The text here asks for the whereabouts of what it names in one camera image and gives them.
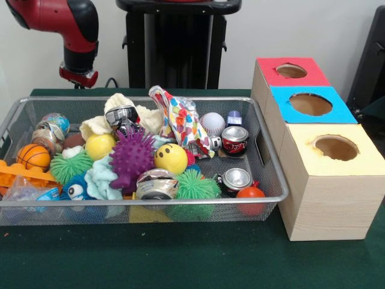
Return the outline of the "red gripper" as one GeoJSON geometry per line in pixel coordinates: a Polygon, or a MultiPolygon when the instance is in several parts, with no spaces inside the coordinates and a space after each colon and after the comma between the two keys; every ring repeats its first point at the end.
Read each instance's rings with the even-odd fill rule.
{"type": "Polygon", "coordinates": [[[62,78],[74,83],[74,89],[87,89],[92,88],[99,76],[98,71],[91,70],[88,73],[75,73],[66,69],[64,66],[60,66],[59,74],[62,78]]]}

